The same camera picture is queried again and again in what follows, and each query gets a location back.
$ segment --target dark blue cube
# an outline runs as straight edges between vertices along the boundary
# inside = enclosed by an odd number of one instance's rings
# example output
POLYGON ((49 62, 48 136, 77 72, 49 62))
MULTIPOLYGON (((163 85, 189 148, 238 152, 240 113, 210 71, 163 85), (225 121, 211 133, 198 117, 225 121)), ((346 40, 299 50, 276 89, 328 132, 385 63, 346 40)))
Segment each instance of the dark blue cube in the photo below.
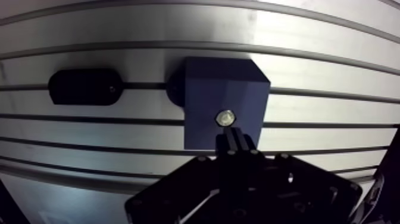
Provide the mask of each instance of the dark blue cube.
POLYGON ((231 110, 255 145, 263 128, 270 81, 250 59, 189 57, 185 60, 185 149, 214 150, 223 133, 215 117, 231 110))

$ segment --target silver metal surface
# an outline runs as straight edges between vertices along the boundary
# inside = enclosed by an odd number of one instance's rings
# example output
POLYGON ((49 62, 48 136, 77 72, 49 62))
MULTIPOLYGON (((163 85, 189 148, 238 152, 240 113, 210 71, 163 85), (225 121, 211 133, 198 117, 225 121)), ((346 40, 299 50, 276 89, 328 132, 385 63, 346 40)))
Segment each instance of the silver metal surface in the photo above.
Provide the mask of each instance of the silver metal surface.
MULTIPOLYGON (((60 166, 72 166, 81 167, 85 169, 105 169, 105 170, 115 170, 119 172, 134 172, 134 173, 152 173, 152 174, 165 174, 171 170, 176 169, 178 166, 184 162, 190 160, 192 156, 182 150, 182 146, 179 145, 172 149, 177 150, 175 154, 161 153, 157 151, 158 154, 152 152, 152 148, 149 148, 149 153, 143 154, 142 151, 138 150, 132 153, 112 153, 113 147, 126 147, 126 151, 129 148, 138 147, 135 144, 135 140, 132 139, 129 131, 132 127, 131 125, 84 125, 84 124, 74 124, 74 123, 58 123, 58 122, 9 122, 8 120, 0 120, 2 126, 0 128, 0 136, 15 136, 23 139, 20 131, 16 127, 23 128, 25 130, 25 137, 29 139, 36 139, 42 141, 42 145, 28 145, 15 142, 4 142, 1 141, 0 146, 2 148, 1 155, 6 157, 14 157, 31 161, 38 161, 41 163, 49 164, 59 164, 60 166), (113 133, 108 134, 103 130, 111 130, 113 133), (97 136, 97 138, 105 138, 106 140, 100 141, 93 139, 91 136, 97 136), (65 144, 76 144, 74 149, 69 149, 68 145, 65 148, 58 147, 57 145, 44 146, 43 143, 47 142, 59 142, 65 144), (91 150, 85 150, 82 145, 93 146, 91 150), (109 147, 107 151, 96 151, 96 146, 99 147, 109 147)), ((157 130, 158 126, 152 127, 150 130, 157 130)), ((382 136, 390 140, 386 132, 371 130, 368 132, 360 130, 330 130, 330 129, 268 129, 267 132, 262 133, 262 139, 265 143, 259 144, 259 149, 268 151, 269 155, 273 155, 277 152, 284 153, 286 150, 290 150, 292 153, 305 157, 311 163, 321 166, 325 169, 336 170, 336 169, 348 169, 353 167, 364 167, 364 166, 374 166, 379 164, 380 160, 384 156, 386 150, 384 148, 369 148, 366 151, 363 149, 355 149, 353 151, 343 150, 343 151, 328 151, 329 153, 324 153, 324 150, 329 150, 331 148, 319 148, 319 147, 329 147, 329 146, 340 146, 340 145, 328 145, 327 142, 334 142, 330 139, 340 139, 341 145, 346 146, 348 144, 358 145, 360 143, 368 143, 364 138, 367 133, 371 136, 375 136, 377 133, 382 133, 382 136)), ((170 135, 153 135, 152 138, 148 138, 148 141, 154 141, 154 139, 164 139, 168 138, 170 135)), ((176 136, 183 140, 183 133, 176 136)), ((162 150, 162 147, 166 146, 167 141, 156 142, 157 148, 162 150)))
POLYGON ((119 181, 115 179, 115 176, 112 177, 114 180, 106 179, 106 176, 103 176, 102 179, 89 178, 60 174, 60 172, 44 172, 32 168, 27 169, 18 166, 5 166, 3 164, 0 164, 0 169, 0 173, 23 179, 30 179, 32 181, 116 194, 134 195, 140 191, 143 191, 149 185, 133 181, 119 181))
MULTIPOLYGON (((396 6, 391 0, 382 0, 387 4, 396 6)), ((400 38, 386 33, 384 31, 375 29, 370 26, 366 26, 354 21, 345 20, 332 15, 317 13, 310 10, 303 10, 295 7, 288 7, 285 5, 271 4, 268 2, 257 2, 257 1, 237 1, 237 0, 125 0, 125 1, 91 1, 71 5, 63 5, 59 7, 46 8, 42 10, 32 11, 20 15, 14 15, 8 18, 3 18, 0 20, 0 26, 16 23, 23 20, 29 20, 33 18, 49 16, 60 13, 68 13, 80 10, 91 10, 95 8, 105 8, 105 7, 120 7, 128 5, 149 5, 149 4, 189 4, 189 5, 212 5, 212 6, 222 6, 222 7, 235 7, 235 8, 247 8, 251 10, 262 10, 270 11, 275 13, 282 13, 288 15, 295 15, 298 17, 310 18, 313 20, 324 21, 326 23, 336 24, 343 27, 348 27, 350 29, 358 30, 360 32, 368 33, 380 38, 387 39, 396 43, 400 43, 400 38)))
MULTIPOLYGON (((282 92, 269 96, 265 122, 347 124, 396 124, 400 122, 398 117, 400 106, 396 104, 323 98, 318 97, 318 94, 310 94, 313 97, 281 94, 289 93, 288 90, 282 90, 282 92)), ((76 105, 56 106, 52 103, 48 91, 0 91, 0 104, 0 114, 184 119, 183 110, 172 104, 165 91, 162 90, 125 90, 118 102, 109 107, 102 107, 101 110, 92 110, 92 107, 76 105)))
POLYGON ((391 7, 394 7, 396 9, 400 10, 400 3, 399 2, 396 2, 394 0, 378 0, 378 1, 381 1, 381 2, 383 2, 385 4, 390 5, 391 7))
POLYGON ((244 8, 202 5, 109 7, 27 20, 1 29, 1 42, 13 40, 0 49, 2 53, 107 42, 209 42, 295 49, 400 69, 395 60, 400 51, 396 43, 307 18, 244 8), (130 29, 124 28, 126 21, 130 22, 130 29), (42 29, 32 27, 43 27, 46 34, 43 35, 42 29), (105 30, 113 30, 112 35, 104 33, 105 30), (346 47, 332 48, 332 45, 346 47))
MULTIPOLYGON (((131 83, 140 83, 141 85, 146 84, 147 87, 151 87, 151 84, 153 84, 153 89, 155 89, 158 84, 165 82, 166 78, 177 67, 179 61, 188 56, 251 58, 260 70, 264 74, 268 74, 268 78, 274 82, 271 87, 271 94, 391 103, 396 103, 396 100, 398 102, 398 99, 400 99, 400 92, 398 91, 400 79, 397 76, 385 75, 373 70, 278 55, 198 49, 82 51, 5 60, 2 61, 4 72, 0 76, 0 91, 14 91, 13 95, 23 96, 24 92, 19 91, 43 90, 43 93, 39 91, 29 92, 31 97, 26 100, 27 102, 36 101, 32 104, 38 105, 40 102, 43 103, 43 100, 37 101, 46 97, 45 91, 49 78, 54 71, 60 69, 61 65, 63 67, 75 67, 77 65, 95 67, 99 64, 108 64, 110 67, 118 68, 123 80, 130 83, 129 87, 133 86, 131 83)), ((43 108, 40 114, 49 113, 49 109, 44 108, 43 105, 27 108, 31 108, 31 110, 43 108)), ((78 109, 78 107, 74 107, 70 111, 78 111, 78 109)), ((22 112, 25 114, 32 113, 29 111, 22 112)))
POLYGON ((124 203, 132 195, 0 177, 31 224, 128 224, 124 203))
POLYGON ((321 54, 298 49, 279 48, 275 46, 246 45, 241 43, 222 42, 195 42, 195 41, 136 41, 136 42, 103 42, 83 43, 76 45, 50 46, 45 48, 27 49, 0 54, 0 60, 21 58, 45 54, 59 54, 63 52, 98 51, 106 49, 207 49, 216 51, 235 51, 257 54, 272 54, 287 57, 304 58, 317 61, 325 61, 347 66, 354 66, 374 71, 382 71, 390 74, 400 75, 399 69, 388 66, 369 63, 351 58, 338 57, 334 55, 321 54))

